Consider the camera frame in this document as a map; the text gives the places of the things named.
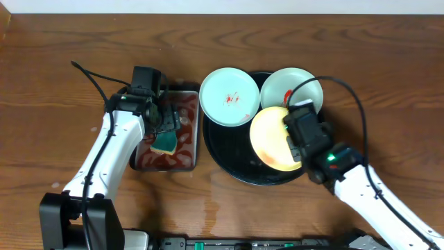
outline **cable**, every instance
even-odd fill
[[[99,77],[99,78],[103,78],[103,79],[105,79],[105,80],[109,80],[109,81],[115,81],[115,82],[117,82],[117,83],[122,83],[122,84],[125,84],[125,85],[127,85],[127,86],[131,86],[131,84],[129,84],[129,83],[127,83],[127,82],[125,82],[125,81],[122,81],[122,80],[119,80],[119,79],[114,79],[114,78],[111,78],[111,77],[107,77],[107,76],[102,76],[102,75],[100,75],[100,74],[97,74],[97,73],[94,73],[94,72],[91,72],[91,71],[89,71],[89,70],[86,70],[86,69],[83,69],[77,62],[74,62],[74,61],[71,61],[71,64],[74,66],[74,67],[76,67],[76,68],[78,68],[80,71],[82,71],[90,80],[92,79],[91,78],[91,76],[88,76],[87,74],[90,74],[90,75],[93,75],[93,76],[97,76],[97,77]]]
[[[89,188],[89,183],[91,182],[92,174],[94,173],[94,169],[96,168],[97,162],[100,160],[102,153],[105,151],[106,145],[111,140],[111,137],[114,134],[114,116],[112,115],[112,110],[110,109],[110,104],[109,104],[108,99],[105,96],[105,93],[100,88],[100,86],[97,84],[97,82],[90,76],[91,73],[89,71],[83,69],[77,62],[71,61],[71,64],[74,67],[78,68],[82,73],[84,73],[84,75],[86,75],[86,77],[88,77],[88,79],[92,82],[92,84],[94,84],[94,86],[99,91],[100,95],[102,96],[103,101],[105,102],[106,112],[108,114],[110,114],[110,130],[108,131],[108,134],[106,135],[106,139],[103,142],[102,147],[99,149],[99,152],[97,152],[97,155],[91,164],[91,167],[87,173],[87,176],[85,177],[85,184],[83,186],[83,193],[82,193],[81,212],[82,212],[82,220],[83,220],[83,230],[85,232],[85,239],[86,239],[87,248],[89,250],[92,250],[91,236],[89,235],[89,228],[88,228],[88,215],[86,213],[86,211],[87,211],[87,202],[86,201],[87,201],[87,195],[88,195],[88,188]]]
[[[339,85],[342,85],[345,89],[348,90],[348,92],[353,96],[353,98],[356,101],[356,104],[358,105],[359,112],[361,113],[361,120],[362,120],[362,132],[363,132],[363,141],[364,141],[364,159],[363,159],[363,166],[366,170],[366,175],[368,182],[370,183],[372,189],[375,191],[375,199],[381,199],[381,201],[386,205],[386,207],[402,222],[404,223],[410,230],[412,230],[425,244],[429,245],[431,249],[439,249],[438,246],[436,246],[435,243],[431,242],[427,237],[425,237],[418,229],[416,229],[410,222],[408,222],[382,195],[382,190],[378,189],[373,182],[371,176],[370,176],[370,170],[368,168],[368,136],[367,136],[367,123],[366,123],[366,115],[364,112],[364,107],[361,104],[361,101],[359,100],[358,96],[356,95],[355,91],[353,91],[352,87],[348,85],[346,82],[342,81],[341,79],[337,79],[331,76],[317,76],[310,78],[297,87],[294,88],[293,92],[290,94],[288,101],[287,101],[287,107],[290,104],[290,100],[295,94],[297,90],[299,90],[302,86],[304,86],[307,83],[310,83],[312,81],[317,80],[331,80],[335,83],[338,83]]]

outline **plate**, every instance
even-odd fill
[[[287,142],[289,134],[282,119],[288,114],[288,109],[283,107],[265,108],[253,118],[250,127],[250,140],[257,156],[280,171],[301,167],[301,162],[293,159]]]
[[[286,68],[270,75],[264,82],[260,92],[262,108],[287,106],[287,100],[294,88],[314,76],[303,69]],[[322,107],[324,95],[319,81],[312,81],[301,87],[290,100],[290,105],[311,99],[318,113]]]
[[[257,113],[260,93],[250,75],[235,68],[213,71],[202,82],[199,92],[203,112],[222,126],[240,126]]]
[[[270,75],[268,72],[251,73],[258,88]],[[283,172],[263,163],[250,142],[251,121],[237,127],[227,127],[203,117],[203,138],[214,161],[231,176],[254,185],[279,185],[304,174],[302,168]]]

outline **green light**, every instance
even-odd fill
[[[336,159],[336,157],[333,156],[333,154],[331,153],[330,155],[328,155],[327,160],[332,161]]]

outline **white bowl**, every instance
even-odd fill
[[[262,108],[287,106],[291,92],[302,82],[314,76],[303,69],[286,68],[272,73],[264,82],[260,99]],[[318,113],[322,107],[324,94],[319,81],[312,81],[301,87],[291,98],[290,106],[306,99],[311,99]]]

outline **white wall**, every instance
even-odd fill
[[[11,13],[444,14],[444,0],[0,0]]]

